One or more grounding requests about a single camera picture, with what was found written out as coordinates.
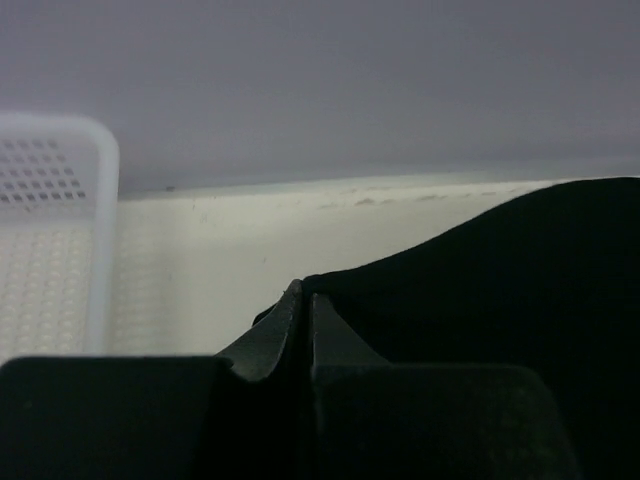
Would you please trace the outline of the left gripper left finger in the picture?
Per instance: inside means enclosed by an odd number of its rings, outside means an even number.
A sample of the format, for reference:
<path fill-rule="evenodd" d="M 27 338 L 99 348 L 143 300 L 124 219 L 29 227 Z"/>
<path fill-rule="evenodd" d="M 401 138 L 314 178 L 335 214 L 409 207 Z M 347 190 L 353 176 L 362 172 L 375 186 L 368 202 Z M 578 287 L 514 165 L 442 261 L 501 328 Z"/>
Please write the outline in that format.
<path fill-rule="evenodd" d="M 291 479 L 292 282 L 215 355 L 19 357 L 1 369 L 5 479 Z"/>

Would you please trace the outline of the black t shirt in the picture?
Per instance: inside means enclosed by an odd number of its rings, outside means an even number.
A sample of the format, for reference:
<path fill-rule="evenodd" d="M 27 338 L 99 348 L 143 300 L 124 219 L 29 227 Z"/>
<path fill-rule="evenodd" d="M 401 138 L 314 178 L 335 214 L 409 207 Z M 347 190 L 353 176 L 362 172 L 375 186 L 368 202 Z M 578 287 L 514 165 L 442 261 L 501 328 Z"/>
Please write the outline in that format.
<path fill-rule="evenodd" d="M 582 475 L 639 475 L 639 182 L 584 180 L 503 203 L 411 249 L 303 280 L 392 363 L 533 372 Z M 293 478 L 312 471 L 311 362 Z"/>

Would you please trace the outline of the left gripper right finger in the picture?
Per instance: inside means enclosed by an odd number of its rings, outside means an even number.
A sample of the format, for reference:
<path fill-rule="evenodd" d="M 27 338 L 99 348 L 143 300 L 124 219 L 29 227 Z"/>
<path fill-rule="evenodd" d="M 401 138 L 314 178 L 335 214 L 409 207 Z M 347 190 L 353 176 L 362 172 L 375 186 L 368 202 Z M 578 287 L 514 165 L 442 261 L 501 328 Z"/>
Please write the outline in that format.
<path fill-rule="evenodd" d="M 578 479 L 549 390 L 496 364 L 392 363 L 310 304 L 318 479 Z"/>

